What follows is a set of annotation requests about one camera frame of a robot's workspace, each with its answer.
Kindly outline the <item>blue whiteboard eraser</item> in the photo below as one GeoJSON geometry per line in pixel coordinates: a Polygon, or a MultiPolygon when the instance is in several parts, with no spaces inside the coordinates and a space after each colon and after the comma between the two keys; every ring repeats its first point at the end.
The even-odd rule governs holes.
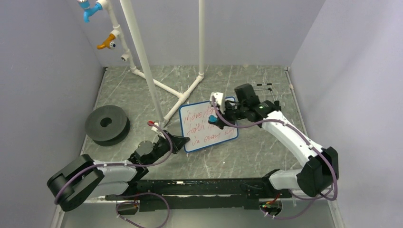
{"type": "Polygon", "coordinates": [[[216,124],[217,123],[217,117],[214,115],[210,115],[208,118],[208,123],[209,124],[216,124]]]}

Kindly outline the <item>blue framed whiteboard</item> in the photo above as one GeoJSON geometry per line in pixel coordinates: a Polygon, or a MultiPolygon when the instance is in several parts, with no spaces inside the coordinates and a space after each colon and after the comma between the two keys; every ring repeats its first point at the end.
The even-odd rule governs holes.
{"type": "Polygon", "coordinates": [[[238,129],[225,126],[223,129],[209,124],[215,111],[208,101],[183,105],[179,108],[179,118],[184,137],[190,138],[184,146],[186,153],[236,139],[238,129]]]}

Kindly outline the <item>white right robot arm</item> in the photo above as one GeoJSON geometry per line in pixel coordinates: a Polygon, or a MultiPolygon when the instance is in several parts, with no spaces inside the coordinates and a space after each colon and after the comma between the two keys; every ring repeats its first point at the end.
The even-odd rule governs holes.
{"type": "Polygon", "coordinates": [[[234,89],[236,101],[226,100],[223,93],[213,92],[210,104],[215,111],[208,123],[220,129],[244,129],[253,126],[279,140],[302,166],[299,170],[272,170],[262,178],[262,192],[274,197],[283,190],[301,190],[310,200],[338,197],[338,153],[308,138],[282,113],[279,101],[260,101],[250,84],[234,89]]]}

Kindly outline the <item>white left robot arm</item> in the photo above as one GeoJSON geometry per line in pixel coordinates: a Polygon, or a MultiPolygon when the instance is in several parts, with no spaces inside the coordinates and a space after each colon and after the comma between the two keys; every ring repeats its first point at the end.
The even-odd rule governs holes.
{"type": "Polygon", "coordinates": [[[63,211],[74,210],[88,199],[106,195],[120,195],[129,200],[136,195],[136,183],[149,172],[149,167],[164,162],[189,141],[189,137],[164,131],[157,142],[140,142],[124,161],[98,161],[83,154],[51,176],[47,187],[63,211]]]}

